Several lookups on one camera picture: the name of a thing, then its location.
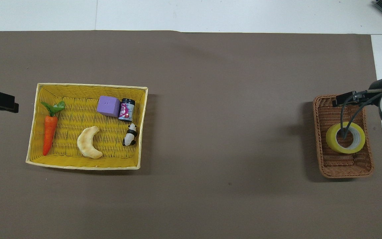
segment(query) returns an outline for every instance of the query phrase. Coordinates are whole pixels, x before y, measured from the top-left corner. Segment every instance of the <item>white table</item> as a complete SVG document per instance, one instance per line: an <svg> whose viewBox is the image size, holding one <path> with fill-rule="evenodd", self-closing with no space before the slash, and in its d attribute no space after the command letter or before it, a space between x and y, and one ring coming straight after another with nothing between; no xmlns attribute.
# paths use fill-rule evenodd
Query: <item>white table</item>
<svg viewBox="0 0 382 239"><path fill-rule="evenodd" d="M0 31L50 30L370 34L382 78L382 13L370 0L0 1Z"/></svg>

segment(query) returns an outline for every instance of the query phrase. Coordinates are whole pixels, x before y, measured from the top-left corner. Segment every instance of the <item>brown wicker basket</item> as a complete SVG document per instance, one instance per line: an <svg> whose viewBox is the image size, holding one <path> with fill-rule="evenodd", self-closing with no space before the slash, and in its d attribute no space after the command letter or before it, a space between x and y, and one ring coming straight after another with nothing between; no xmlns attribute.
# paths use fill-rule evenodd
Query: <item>brown wicker basket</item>
<svg viewBox="0 0 382 239"><path fill-rule="evenodd" d="M330 149L326 143L327 130L334 124L340 123L340 107L332 107L335 95L318 96L313 101L313 115L315 121L315 135L319 169L327 178L357 178L367 177L373 172L373 159L366 127L365 109L353 121L365 132L365 145L357 153L337 153ZM344 110L344 121L349 121L359 106L348 105ZM346 139L338 137L338 143L344 147L350 145L353 137Z"/></svg>

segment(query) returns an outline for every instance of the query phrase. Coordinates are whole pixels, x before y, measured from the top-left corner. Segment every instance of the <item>masking tape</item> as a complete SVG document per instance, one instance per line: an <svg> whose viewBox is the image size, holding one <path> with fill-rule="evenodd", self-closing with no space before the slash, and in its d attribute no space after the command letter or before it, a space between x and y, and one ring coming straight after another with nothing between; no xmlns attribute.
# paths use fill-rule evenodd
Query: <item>masking tape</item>
<svg viewBox="0 0 382 239"><path fill-rule="evenodd" d="M349 122L343 122L343 129L347 127ZM353 142L352 144L344 148L337 141L337 133L340 131L340 124L334 124L331 128L326 132L326 142L328 146L338 153L356 153L360 151L365 145L365 133L363 129L355 124L350 124L349 131L353 134Z"/></svg>

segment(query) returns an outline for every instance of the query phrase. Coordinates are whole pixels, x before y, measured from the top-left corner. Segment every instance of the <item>can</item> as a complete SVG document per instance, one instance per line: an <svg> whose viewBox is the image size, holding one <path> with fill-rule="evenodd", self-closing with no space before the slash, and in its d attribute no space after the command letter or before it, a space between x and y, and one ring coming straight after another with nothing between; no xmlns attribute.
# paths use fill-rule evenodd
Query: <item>can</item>
<svg viewBox="0 0 382 239"><path fill-rule="evenodd" d="M132 122L132 113L134 112L135 100L123 98L120 102L119 120Z"/></svg>

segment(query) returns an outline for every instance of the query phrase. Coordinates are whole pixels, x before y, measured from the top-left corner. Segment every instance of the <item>orange carrot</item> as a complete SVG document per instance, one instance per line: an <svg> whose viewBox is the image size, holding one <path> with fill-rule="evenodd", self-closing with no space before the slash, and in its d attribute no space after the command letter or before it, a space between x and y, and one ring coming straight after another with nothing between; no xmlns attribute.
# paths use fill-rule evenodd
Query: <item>orange carrot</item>
<svg viewBox="0 0 382 239"><path fill-rule="evenodd" d="M45 102L41 102L41 104L43 104L47 108L47 110L50 112L50 115L45 116L44 147L42 148L42 154L47 155L51 149L51 146L53 145L54 133L57 128L58 119L54 115L56 112L59 112L60 110L65 108L65 103L64 101L61 101L60 103L54 106L50 106L49 104Z"/></svg>

